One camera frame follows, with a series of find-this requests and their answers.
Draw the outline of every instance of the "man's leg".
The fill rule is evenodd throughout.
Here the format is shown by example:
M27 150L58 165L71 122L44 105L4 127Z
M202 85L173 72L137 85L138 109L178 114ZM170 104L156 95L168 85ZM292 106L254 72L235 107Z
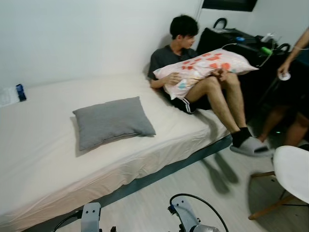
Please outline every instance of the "man's leg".
M258 137L261 142L264 142L265 139L268 137L268 134L271 132L272 129L283 119L285 112L290 107L287 105L277 105L268 115L266 122L263 126L262 133Z
M302 113L297 113L295 122L289 127L284 145L297 146L308 131L309 119Z
M229 73L225 81L220 82L226 90L227 104L239 128L247 127L242 92L238 77Z
M190 103L194 103L204 95L208 96L212 110L218 116L221 122L226 126L226 128L231 133L240 131L226 104L225 98L221 90L221 86L216 77L209 76L204 80L198 82L190 89L185 98Z

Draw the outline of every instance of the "black shorts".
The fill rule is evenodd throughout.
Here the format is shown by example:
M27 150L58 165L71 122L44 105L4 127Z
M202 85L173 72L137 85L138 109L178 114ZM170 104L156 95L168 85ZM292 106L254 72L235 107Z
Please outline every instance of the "black shorts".
M309 118L309 67L296 60L289 72L291 78L279 83L276 104L294 106Z
M169 94L167 94L164 90L162 90L163 95L168 101L175 106L176 108L180 109L181 111L184 111L187 114L193 114L196 109L202 109L202 110L210 110L211 104L208 101L208 97L205 95L202 98L200 98L195 103L190 103L186 98L179 99L175 98L173 100L170 99Z

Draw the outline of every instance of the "person's hand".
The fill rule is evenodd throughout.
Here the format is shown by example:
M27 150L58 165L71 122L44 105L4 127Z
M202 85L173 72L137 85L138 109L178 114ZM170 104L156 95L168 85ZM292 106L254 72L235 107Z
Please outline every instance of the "person's hand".
M213 76L217 77L219 81L225 81L228 77L228 71L226 69L216 69L211 73Z
M279 74L286 74L289 72L290 68L290 62L286 61L284 62L279 68L278 68L278 76Z
M181 77L179 76L179 72L173 72L170 75L163 77L163 81L165 85L174 86L181 81Z

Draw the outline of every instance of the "pink floral pillow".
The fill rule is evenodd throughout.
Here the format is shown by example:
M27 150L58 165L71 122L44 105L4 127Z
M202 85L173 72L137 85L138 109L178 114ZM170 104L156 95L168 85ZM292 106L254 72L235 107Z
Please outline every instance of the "pink floral pillow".
M217 49L193 59L157 69L154 74L157 79L161 79L172 72L178 72L182 78L181 82L175 86L164 85L164 89L171 99L183 99L197 82L207 78L212 71L219 68L236 74L258 70L258 68L251 66L245 57L234 52Z

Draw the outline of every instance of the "black desk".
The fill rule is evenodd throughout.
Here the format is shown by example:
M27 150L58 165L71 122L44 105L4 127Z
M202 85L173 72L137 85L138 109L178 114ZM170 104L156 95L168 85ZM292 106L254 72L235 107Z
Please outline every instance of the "black desk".
M206 28L201 35L197 53L200 55L221 48L226 44L237 43L236 37L243 37L245 38L244 42L238 42L239 45L228 45L224 49L244 56L253 66L263 63L267 55L259 51L258 44L256 44L253 36L236 29L227 30L229 33L218 33ZM262 103L261 98L268 91L275 78L277 78L277 69L286 57L287 54L285 52L279 52L272 55L259 70L239 76L247 121L258 110L259 103Z

